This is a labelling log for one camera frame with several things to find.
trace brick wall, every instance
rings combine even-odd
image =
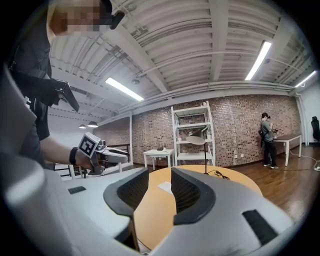
[[[204,100],[186,102],[174,106],[184,109],[200,106]],[[214,128],[216,165],[232,166],[261,160],[260,118],[263,112],[271,116],[273,127],[278,136],[300,133],[300,116],[294,97],[279,95],[240,95],[209,99]],[[163,107],[132,117],[133,161],[144,163],[143,152],[156,149],[158,143],[166,143],[167,149],[173,149],[173,130],[171,108]],[[291,143],[294,147],[299,142]],[[284,147],[277,143],[278,152]],[[183,145],[183,152],[203,151],[202,146]],[[186,161],[183,164],[204,164],[204,160]],[[156,162],[166,166],[167,160]]]
[[[106,145],[119,145],[130,143],[129,117],[107,123],[93,130],[93,134],[102,140]]]

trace man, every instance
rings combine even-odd
[[[50,79],[52,75],[49,52],[53,39],[73,32],[97,30],[102,14],[111,13],[109,0],[58,0],[49,1],[39,8],[29,26],[22,31],[10,66],[14,74]],[[69,148],[50,136],[48,128],[48,106],[39,98],[27,98],[36,121],[28,132],[20,155],[31,158],[44,168],[44,160],[66,165],[77,165],[91,169],[90,160],[76,147]]]
[[[268,119],[270,116],[264,112],[261,115],[261,131],[262,131],[262,138],[264,141],[264,165],[270,165],[270,158],[269,153],[271,155],[271,168],[278,169],[279,167],[276,164],[276,156],[277,156],[277,149],[274,142],[274,135],[272,132],[273,123],[268,123]]]

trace round wooden table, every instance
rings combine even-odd
[[[205,173],[204,165],[181,165],[176,167]],[[207,166],[207,172],[210,172],[210,176],[222,179],[221,176],[215,175],[214,171],[219,171],[222,175],[229,177],[231,181],[238,182],[262,196],[258,185],[244,174],[223,167]],[[158,187],[159,184],[164,182],[171,183],[171,167],[150,173],[148,190],[134,211],[137,238],[150,250],[153,250],[169,234],[173,227],[174,216],[177,214],[175,197]]]

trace hand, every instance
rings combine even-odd
[[[82,154],[79,150],[75,153],[75,165],[80,166],[84,169],[93,169],[90,159]]]

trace paper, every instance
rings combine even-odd
[[[171,183],[170,182],[164,182],[164,183],[161,183],[158,185],[158,187],[162,190],[164,190],[165,192],[168,192],[169,194],[171,195],[174,195],[172,194],[172,191],[171,191]]]

